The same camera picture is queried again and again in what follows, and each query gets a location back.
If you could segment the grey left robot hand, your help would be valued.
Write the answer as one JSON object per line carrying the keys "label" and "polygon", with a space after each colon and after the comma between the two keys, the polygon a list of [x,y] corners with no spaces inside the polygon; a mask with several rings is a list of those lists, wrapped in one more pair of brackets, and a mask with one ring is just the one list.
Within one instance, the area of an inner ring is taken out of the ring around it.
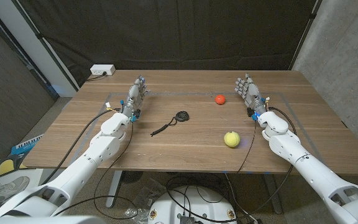
{"label": "grey left robot hand", "polygon": [[129,88],[121,113],[126,115],[132,122],[139,119],[140,107],[144,97],[149,93],[150,90],[148,90],[145,85],[145,78],[139,75],[134,84]]}

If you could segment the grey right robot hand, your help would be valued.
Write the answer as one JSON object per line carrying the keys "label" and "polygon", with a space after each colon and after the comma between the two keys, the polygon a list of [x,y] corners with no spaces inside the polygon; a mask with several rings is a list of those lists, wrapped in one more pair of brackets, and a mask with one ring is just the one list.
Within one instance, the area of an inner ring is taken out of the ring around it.
{"label": "grey right robot hand", "polygon": [[238,78],[235,84],[234,90],[244,100],[248,117],[257,121],[259,116],[267,111],[266,99],[262,97],[259,88],[248,73],[244,78]]}

